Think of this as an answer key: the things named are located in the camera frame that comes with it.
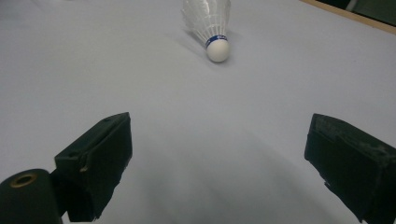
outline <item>badminton birdie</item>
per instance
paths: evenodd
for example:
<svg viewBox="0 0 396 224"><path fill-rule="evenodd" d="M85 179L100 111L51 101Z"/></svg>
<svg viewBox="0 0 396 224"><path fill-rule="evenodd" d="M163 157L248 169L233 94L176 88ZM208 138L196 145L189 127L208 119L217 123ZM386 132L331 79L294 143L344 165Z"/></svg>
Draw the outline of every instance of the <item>badminton birdie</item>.
<svg viewBox="0 0 396 224"><path fill-rule="evenodd" d="M226 26L230 0L183 0L181 10L186 25L202 41L213 62L225 61L230 54Z"/></svg>

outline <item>brown wooden trim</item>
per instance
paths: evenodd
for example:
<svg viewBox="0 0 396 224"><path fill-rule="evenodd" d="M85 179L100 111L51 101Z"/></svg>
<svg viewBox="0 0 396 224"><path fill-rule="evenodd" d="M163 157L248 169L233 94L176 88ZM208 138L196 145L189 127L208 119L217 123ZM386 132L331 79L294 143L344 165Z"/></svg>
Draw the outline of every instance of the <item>brown wooden trim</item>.
<svg viewBox="0 0 396 224"><path fill-rule="evenodd" d="M369 26L372 26L374 28L377 28L377 29L380 29L380 30L383 30L383 31L386 31L386 32L389 32L391 34L396 35L396 27L391 26L391 25L387 25L387 24L382 23L380 21L374 21L374 20L371 20L371 19L369 19L367 17L363 17L363 16L360 16L358 14L355 14L355 13L352 13L352 12L349 12L349 11L345 11L345 10L343 10L341 8L338 8L338 7L332 7L330 5L318 2L316 0L300 0L300 1L305 2L307 4L310 4L312 6L315 6L315 7L320 7L322 9L325 9L325 10L330 11L332 13L335 13L337 15L349 18L349 19L351 19L353 21L359 21L359 22L364 23L366 25L369 25Z"/></svg>

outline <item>white shuttlecock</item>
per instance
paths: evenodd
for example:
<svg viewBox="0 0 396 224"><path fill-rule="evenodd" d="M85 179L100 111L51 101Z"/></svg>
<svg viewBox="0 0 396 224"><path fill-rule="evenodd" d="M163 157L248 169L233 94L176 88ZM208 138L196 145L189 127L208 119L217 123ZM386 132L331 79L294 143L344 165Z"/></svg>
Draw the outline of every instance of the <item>white shuttlecock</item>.
<svg viewBox="0 0 396 224"><path fill-rule="evenodd" d="M230 55L226 26L230 18L230 0L183 0L186 25L205 44L207 56L216 63Z"/></svg>

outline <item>shuttlecock feather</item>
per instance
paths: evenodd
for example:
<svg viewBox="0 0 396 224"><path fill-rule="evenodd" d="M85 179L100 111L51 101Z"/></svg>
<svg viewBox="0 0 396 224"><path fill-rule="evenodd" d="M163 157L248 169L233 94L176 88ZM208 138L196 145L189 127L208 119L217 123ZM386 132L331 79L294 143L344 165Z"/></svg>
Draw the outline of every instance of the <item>shuttlecock feather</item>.
<svg viewBox="0 0 396 224"><path fill-rule="evenodd" d="M205 45L213 62L223 62L230 54L226 37L230 7L230 0L183 0L184 21Z"/></svg>

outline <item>white surface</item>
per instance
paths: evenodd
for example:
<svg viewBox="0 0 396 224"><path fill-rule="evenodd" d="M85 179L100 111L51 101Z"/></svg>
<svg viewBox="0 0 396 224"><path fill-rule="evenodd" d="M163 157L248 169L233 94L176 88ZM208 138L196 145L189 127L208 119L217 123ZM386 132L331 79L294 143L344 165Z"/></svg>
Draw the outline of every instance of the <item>white surface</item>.
<svg viewBox="0 0 396 224"><path fill-rule="evenodd" d="M396 146L396 36L291 0L234 1L225 63L177 0L0 1L0 179L129 111L96 223L359 223L304 160L313 113Z"/></svg>
<svg viewBox="0 0 396 224"><path fill-rule="evenodd" d="M210 60L221 63L230 56L230 44L227 40L218 39L207 46L206 52Z"/></svg>

